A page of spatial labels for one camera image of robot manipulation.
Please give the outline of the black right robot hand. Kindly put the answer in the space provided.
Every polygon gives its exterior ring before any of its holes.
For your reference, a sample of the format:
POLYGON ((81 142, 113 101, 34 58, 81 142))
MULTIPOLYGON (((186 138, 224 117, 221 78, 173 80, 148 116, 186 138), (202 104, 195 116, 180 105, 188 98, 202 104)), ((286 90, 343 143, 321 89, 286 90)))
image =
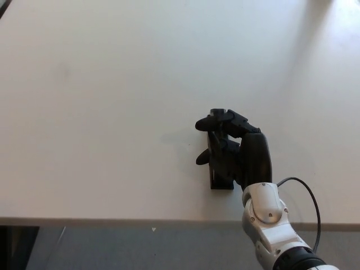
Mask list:
POLYGON ((235 183, 244 190, 255 183, 272 182, 267 139, 247 118, 232 110, 211 109, 195 128, 208 135, 208 148, 196 164, 208 164, 212 190, 232 190, 235 183))

